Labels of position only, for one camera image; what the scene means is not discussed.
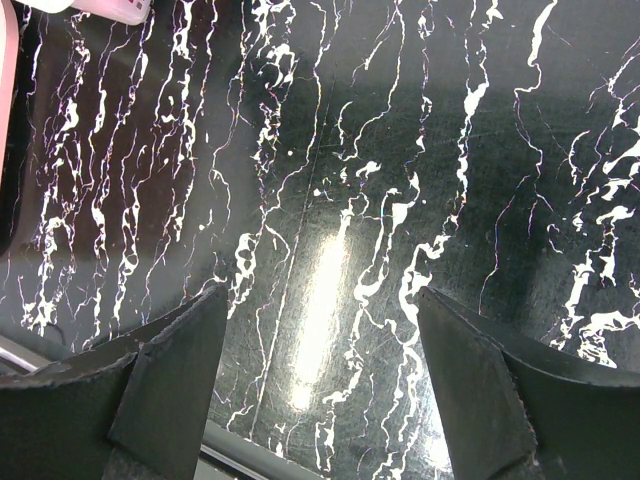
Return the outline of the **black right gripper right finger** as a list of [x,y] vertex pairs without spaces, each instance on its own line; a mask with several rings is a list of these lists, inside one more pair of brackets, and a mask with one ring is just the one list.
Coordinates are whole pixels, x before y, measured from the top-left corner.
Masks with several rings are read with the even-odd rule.
[[429,287],[418,324],[455,478],[638,478],[637,373],[553,349]]

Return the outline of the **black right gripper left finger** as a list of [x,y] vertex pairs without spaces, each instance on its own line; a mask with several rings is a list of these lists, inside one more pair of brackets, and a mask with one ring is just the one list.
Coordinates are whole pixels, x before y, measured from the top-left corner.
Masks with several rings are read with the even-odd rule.
[[4,479],[190,479],[228,315],[225,287],[75,355],[1,377]]

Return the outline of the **pink tiered wooden shelf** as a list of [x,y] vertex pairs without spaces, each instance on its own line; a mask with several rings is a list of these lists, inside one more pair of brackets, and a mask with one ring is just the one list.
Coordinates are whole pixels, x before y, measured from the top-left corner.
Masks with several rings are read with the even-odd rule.
[[12,3],[1,1],[1,172],[4,172],[9,143],[9,124],[14,95],[17,57],[19,50],[19,26]]

